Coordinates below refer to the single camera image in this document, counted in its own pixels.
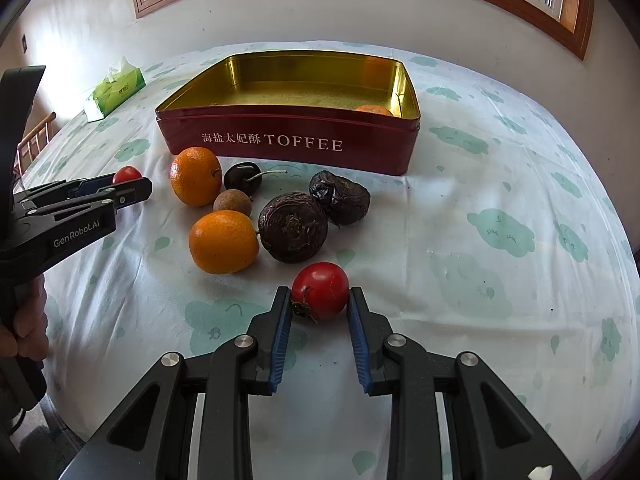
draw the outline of green tissue box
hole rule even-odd
[[[84,100],[87,121],[105,118],[145,85],[140,69],[123,57],[109,68],[107,76]]]

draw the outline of finger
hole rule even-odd
[[[14,317],[14,328],[19,337],[24,338],[31,333],[42,316],[46,303],[47,291],[42,288],[39,289],[38,296],[28,297],[18,308]]]
[[[34,361],[43,361],[49,354],[49,338],[46,334],[29,334],[26,339],[18,339],[18,355]]]
[[[14,357],[18,352],[18,345],[14,335],[7,327],[0,325],[0,357]]]
[[[45,330],[46,319],[41,316],[31,333],[25,338],[18,339],[18,354],[34,361],[46,358],[49,352],[49,339]]]
[[[37,276],[31,280],[30,295],[37,298],[44,290],[44,274]]]

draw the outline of white wall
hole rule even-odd
[[[14,27],[9,32],[2,46],[0,46],[0,76],[2,76],[8,68],[17,68],[25,64],[27,63],[22,54],[22,33],[20,27]],[[45,111],[40,97],[37,97],[33,102],[33,108],[27,120],[24,133],[30,132],[48,113],[48,111]]]
[[[33,0],[18,22],[43,98],[64,120],[118,56],[145,66],[181,52],[267,40],[373,43],[458,63],[545,106],[600,176],[640,246],[640,49],[596,0],[584,62],[481,0],[181,0],[135,18],[132,0]]]

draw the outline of chair backrest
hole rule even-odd
[[[41,120],[36,127],[26,134],[20,144],[15,155],[17,173],[24,174],[24,171],[33,163],[36,156],[49,143],[53,136],[52,123],[56,118],[56,113],[52,112]]]

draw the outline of dark cherry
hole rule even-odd
[[[223,182],[225,189],[239,189],[245,195],[251,196],[262,184],[262,176],[271,173],[287,173],[287,171],[261,171],[253,162],[240,162],[226,170]]]

